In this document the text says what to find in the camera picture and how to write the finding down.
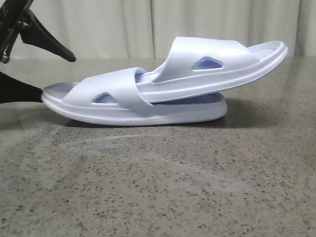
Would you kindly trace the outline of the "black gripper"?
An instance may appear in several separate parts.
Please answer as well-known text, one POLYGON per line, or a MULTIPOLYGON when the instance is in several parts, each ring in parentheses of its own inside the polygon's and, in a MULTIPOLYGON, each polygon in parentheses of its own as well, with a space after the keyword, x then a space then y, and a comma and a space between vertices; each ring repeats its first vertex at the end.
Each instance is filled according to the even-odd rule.
MULTIPOLYGON (((5 0, 0 8, 0 61, 10 60, 10 54, 20 33, 23 43, 40 47, 69 62, 75 55, 63 46, 29 9, 33 0, 5 0)), ((0 103, 39 102, 43 90, 0 73, 0 103)))

